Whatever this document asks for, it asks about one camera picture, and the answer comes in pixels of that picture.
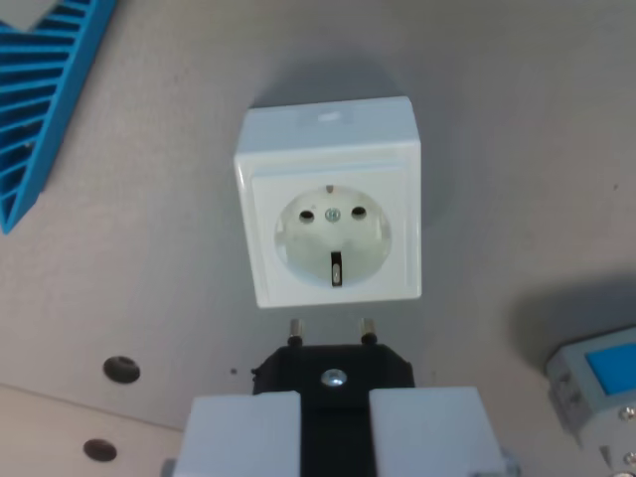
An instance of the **socket screw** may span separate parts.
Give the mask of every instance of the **socket screw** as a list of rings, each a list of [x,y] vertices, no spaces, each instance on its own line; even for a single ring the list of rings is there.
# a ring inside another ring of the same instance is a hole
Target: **socket screw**
[[[623,457],[623,460],[625,461],[625,463],[627,465],[631,465],[632,467],[636,467],[636,453],[627,452],[625,454],[625,457]]]
[[[626,421],[629,422],[631,420],[635,420],[636,419],[636,408],[634,407],[623,407],[622,409],[620,409],[620,411],[618,412],[618,416]]]
[[[327,212],[325,212],[325,219],[327,219],[327,221],[331,222],[332,224],[338,222],[340,220],[340,211],[335,207],[327,209]]]

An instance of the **metal pin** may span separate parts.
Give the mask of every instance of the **metal pin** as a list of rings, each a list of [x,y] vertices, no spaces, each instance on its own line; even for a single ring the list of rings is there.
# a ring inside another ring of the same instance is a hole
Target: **metal pin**
[[[375,345],[378,343],[378,335],[376,335],[376,323],[371,318],[363,318],[360,320],[360,334],[363,345]]]
[[[289,338],[287,338],[287,345],[289,346],[302,346],[302,335],[304,333],[303,322],[299,318],[294,318],[289,322]]]
[[[342,254],[331,252],[331,286],[342,286]]]

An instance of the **surface-mounted outlet box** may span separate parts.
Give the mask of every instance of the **surface-mounted outlet box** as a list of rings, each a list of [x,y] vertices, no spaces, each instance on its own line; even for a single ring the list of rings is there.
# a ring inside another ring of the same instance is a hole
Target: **surface-mounted outlet box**
[[[421,294],[408,98],[251,109],[235,168],[258,306]]]

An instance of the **power outlet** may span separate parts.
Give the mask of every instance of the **power outlet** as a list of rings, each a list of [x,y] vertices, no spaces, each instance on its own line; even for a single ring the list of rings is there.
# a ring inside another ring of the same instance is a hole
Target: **power outlet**
[[[252,109],[235,169],[258,306],[420,296],[408,98]]]

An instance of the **metal screw head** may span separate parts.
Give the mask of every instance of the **metal screw head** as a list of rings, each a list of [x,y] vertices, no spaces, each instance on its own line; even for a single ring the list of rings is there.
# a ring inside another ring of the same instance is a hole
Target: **metal screw head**
[[[338,222],[340,220],[340,211],[335,207],[327,209],[327,212],[325,212],[325,219],[327,219],[327,221],[331,222],[332,224]]]
[[[329,388],[337,388],[347,382],[347,373],[342,370],[327,370],[322,374],[320,381]]]
[[[636,408],[634,407],[623,407],[618,411],[618,416],[625,421],[630,421],[636,419]]]
[[[627,465],[631,465],[632,467],[636,467],[636,452],[627,452],[623,460]]]

